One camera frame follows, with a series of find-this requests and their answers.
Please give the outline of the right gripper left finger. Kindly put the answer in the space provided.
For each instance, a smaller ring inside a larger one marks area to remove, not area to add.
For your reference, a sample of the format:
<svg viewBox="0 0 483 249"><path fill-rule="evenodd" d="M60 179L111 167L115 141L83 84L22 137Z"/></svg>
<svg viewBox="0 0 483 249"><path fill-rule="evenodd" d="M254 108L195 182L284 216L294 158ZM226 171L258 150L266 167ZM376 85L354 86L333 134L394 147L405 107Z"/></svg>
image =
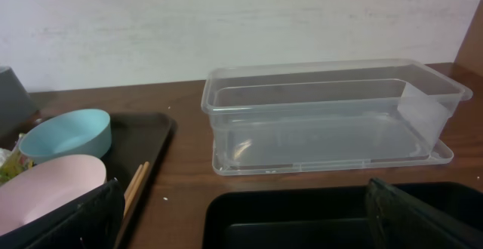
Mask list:
<svg viewBox="0 0 483 249"><path fill-rule="evenodd" d="M1 249L113 248L125 210L114 179L1 236Z"/></svg>

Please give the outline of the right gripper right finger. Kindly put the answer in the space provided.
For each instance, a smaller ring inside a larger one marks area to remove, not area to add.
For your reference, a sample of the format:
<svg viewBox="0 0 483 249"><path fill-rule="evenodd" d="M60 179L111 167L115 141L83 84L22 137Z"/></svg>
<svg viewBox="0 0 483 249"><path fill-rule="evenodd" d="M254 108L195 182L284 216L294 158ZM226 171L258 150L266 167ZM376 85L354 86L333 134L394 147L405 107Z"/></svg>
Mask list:
<svg viewBox="0 0 483 249"><path fill-rule="evenodd" d="M369 181L365 208L376 248L482 247L482 231L380 179Z"/></svg>

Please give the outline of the green orange snack wrapper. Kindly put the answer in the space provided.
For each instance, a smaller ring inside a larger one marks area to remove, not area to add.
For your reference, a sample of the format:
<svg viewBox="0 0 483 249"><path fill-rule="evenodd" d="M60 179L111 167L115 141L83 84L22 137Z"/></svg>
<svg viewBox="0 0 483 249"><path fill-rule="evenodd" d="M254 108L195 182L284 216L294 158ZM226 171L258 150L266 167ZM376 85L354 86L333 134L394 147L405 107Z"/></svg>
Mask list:
<svg viewBox="0 0 483 249"><path fill-rule="evenodd" d="M19 134L15 147L10 151L1 149L1 184L35 166L35 162L20 151L20 144L25 134Z"/></svg>

